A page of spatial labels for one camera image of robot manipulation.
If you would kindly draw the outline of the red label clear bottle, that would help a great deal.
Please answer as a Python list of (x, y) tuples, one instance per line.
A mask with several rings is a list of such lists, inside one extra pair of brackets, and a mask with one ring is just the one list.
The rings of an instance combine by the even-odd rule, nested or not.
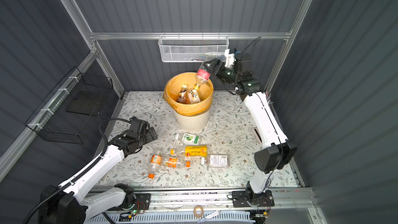
[(213, 60), (208, 60), (208, 61), (204, 61), (200, 68), (198, 69), (196, 75), (195, 75), (195, 85), (193, 86), (193, 88), (195, 90), (199, 90), (201, 85), (207, 83), (207, 81), (209, 80), (210, 76), (214, 73), (214, 61)]

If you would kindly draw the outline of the white label milk-tea bottle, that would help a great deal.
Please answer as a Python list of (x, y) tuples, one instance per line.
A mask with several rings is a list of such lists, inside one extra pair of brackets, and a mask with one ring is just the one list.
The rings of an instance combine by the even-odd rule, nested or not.
[(190, 89), (188, 91), (188, 98), (190, 104), (198, 104), (201, 102), (201, 99), (198, 95), (198, 91), (196, 89)]

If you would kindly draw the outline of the brown tea bottle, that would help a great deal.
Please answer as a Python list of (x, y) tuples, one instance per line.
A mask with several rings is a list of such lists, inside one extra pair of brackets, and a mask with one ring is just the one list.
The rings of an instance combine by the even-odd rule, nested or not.
[(188, 90), (188, 85), (187, 84), (182, 84), (180, 92), (178, 93), (177, 103), (189, 104), (189, 98), (188, 98), (187, 90)]

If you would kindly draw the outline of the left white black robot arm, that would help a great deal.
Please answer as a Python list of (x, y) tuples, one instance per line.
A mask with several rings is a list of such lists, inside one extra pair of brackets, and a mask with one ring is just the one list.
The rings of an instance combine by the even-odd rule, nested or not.
[(108, 140), (104, 132), (104, 147), (99, 155), (83, 169), (58, 186), (48, 186), (40, 195), (40, 202), (27, 214), (27, 224), (37, 214), (39, 224), (83, 224), (102, 214), (110, 223), (113, 221), (106, 211), (118, 207), (124, 211), (139, 213), (146, 207), (150, 195), (140, 201), (134, 189), (125, 184), (116, 184), (110, 190), (87, 197), (93, 186), (115, 165), (127, 156), (140, 152), (144, 145), (155, 141), (155, 129), (145, 120), (132, 117), (127, 120), (129, 129)]

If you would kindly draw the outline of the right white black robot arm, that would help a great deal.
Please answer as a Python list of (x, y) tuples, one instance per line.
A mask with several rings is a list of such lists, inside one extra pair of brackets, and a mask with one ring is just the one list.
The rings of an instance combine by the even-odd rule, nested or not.
[(249, 195), (259, 195), (269, 188), (275, 172), (290, 162), (297, 146), (289, 144), (277, 123), (267, 93), (254, 77), (251, 55), (247, 51), (208, 52), (203, 65), (223, 85), (234, 88), (232, 95), (240, 97), (255, 121), (262, 147), (254, 154), (257, 168), (248, 182), (247, 191)]

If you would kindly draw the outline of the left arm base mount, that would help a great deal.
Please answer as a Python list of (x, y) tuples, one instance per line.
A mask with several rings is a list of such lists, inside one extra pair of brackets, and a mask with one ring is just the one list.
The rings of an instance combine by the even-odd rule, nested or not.
[(125, 198), (120, 206), (112, 207), (108, 211), (146, 211), (149, 209), (151, 194), (133, 194)]

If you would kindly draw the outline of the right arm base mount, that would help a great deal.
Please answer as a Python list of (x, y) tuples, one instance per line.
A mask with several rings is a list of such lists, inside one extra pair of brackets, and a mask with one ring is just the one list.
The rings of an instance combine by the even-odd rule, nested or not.
[(254, 194), (247, 190), (232, 191), (232, 202), (235, 208), (240, 207), (274, 207), (274, 198), (270, 190)]

